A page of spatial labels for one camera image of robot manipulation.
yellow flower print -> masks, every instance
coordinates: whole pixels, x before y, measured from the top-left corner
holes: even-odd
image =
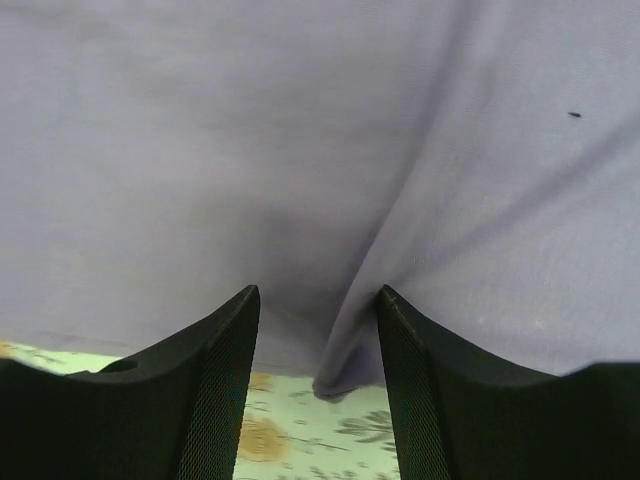
[[[252,462],[278,462],[288,450],[284,432],[268,418],[246,417],[242,422],[238,455]]]
[[[249,390],[253,392],[270,392],[271,391],[271,375],[266,373],[251,372],[249,379]]]
[[[0,342],[0,358],[11,358],[11,349],[8,343]]]

floral patterned floor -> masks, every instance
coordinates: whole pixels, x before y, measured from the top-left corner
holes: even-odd
[[[116,360],[0,343],[10,356],[56,373],[98,371]],[[340,403],[317,400],[310,378],[254,372],[234,480],[399,480],[384,389],[356,391]]]

